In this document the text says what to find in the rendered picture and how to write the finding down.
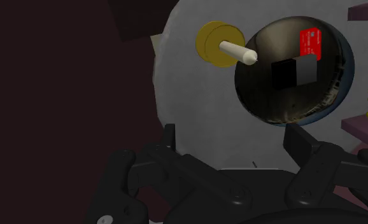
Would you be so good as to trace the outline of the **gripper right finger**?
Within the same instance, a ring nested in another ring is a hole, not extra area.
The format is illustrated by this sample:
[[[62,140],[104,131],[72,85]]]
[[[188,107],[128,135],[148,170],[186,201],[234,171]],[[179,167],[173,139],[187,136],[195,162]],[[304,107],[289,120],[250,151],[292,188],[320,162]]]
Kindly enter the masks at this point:
[[[333,194],[336,186],[348,188],[368,207],[368,148],[353,155],[336,144],[317,141],[296,123],[286,125],[283,147],[300,167],[285,190],[287,207],[343,207]]]

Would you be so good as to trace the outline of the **dark round bowl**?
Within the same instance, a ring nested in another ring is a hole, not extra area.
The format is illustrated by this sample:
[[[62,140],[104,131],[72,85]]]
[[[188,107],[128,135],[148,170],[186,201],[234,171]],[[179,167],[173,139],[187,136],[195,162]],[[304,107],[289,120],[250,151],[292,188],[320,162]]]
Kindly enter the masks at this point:
[[[322,57],[317,81],[276,90],[271,64],[300,56],[300,32],[316,27],[322,32]],[[238,62],[234,83],[243,107],[265,123],[307,125],[335,110],[347,96],[355,74],[350,44],[334,26],[312,17],[286,17],[263,27],[246,44],[255,50],[253,65]]]

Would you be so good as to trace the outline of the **white candle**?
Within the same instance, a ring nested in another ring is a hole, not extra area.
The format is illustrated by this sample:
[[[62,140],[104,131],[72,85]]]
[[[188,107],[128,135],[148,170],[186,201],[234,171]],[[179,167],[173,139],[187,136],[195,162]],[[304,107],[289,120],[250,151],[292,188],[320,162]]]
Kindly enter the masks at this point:
[[[254,63],[256,63],[256,61],[258,61],[258,55],[256,51],[228,41],[222,41],[219,44],[219,49],[223,53],[231,56],[232,58],[235,58],[236,60],[248,66],[253,65]]]

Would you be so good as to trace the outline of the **black and grey box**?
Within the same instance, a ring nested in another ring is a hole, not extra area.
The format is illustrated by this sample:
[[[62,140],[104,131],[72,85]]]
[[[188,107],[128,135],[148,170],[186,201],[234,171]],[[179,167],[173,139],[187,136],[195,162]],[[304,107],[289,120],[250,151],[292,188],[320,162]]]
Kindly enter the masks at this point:
[[[317,56],[313,54],[273,62],[272,86],[282,90],[316,82],[317,62]]]

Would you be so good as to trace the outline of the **white round table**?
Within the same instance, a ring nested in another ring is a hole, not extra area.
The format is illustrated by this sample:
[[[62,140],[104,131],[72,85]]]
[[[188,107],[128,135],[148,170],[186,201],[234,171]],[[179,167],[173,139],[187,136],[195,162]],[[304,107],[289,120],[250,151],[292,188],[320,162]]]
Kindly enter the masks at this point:
[[[352,151],[359,140],[341,128],[345,118],[368,111],[368,21],[351,22],[348,8],[368,0],[180,0],[161,35],[153,84],[159,120],[176,126],[176,149],[215,169],[264,168],[297,172],[283,148],[284,128],[269,125],[241,105],[234,68],[198,56],[195,38],[212,20],[238,27],[247,38],[279,18],[303,15],[337,28],[355,56],[355,77],[344,101],[305,126],[317,140]]]

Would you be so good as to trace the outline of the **red box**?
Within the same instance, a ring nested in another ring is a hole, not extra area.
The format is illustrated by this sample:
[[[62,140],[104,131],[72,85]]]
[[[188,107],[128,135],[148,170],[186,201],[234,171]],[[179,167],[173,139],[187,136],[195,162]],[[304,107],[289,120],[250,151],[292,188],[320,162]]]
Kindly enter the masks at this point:
[[[300,32],[300,56],[313,54],[317,61],[322,57],[322,32],[316,28]]]

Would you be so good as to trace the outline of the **yellow round candle holder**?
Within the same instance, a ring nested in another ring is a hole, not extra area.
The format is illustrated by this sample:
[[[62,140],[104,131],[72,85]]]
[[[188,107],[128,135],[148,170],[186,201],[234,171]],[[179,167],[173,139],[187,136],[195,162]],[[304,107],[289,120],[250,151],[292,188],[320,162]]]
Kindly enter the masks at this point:
[[[217,67],[236,65],[237,59],[220,50],[220,43],[226,41],[239,46],[245,46],[243,33],[235,26],[221,21],[210,21],[197,33],[195,47],[198,55]]]

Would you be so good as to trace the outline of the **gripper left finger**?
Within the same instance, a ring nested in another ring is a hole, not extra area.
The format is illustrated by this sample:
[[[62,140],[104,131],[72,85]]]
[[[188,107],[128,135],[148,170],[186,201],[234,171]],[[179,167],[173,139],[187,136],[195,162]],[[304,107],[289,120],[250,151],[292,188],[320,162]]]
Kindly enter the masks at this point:
[[[228,216],[249,213],[251,192],[195,157],[176,152],[174,124],[164,127],[162,140],[132,150],[113,152],[87,211],[87,224],[149,224],[148,207],[136,198],[144,186],[162,185],[178,205],[193,190],[220,206]]]

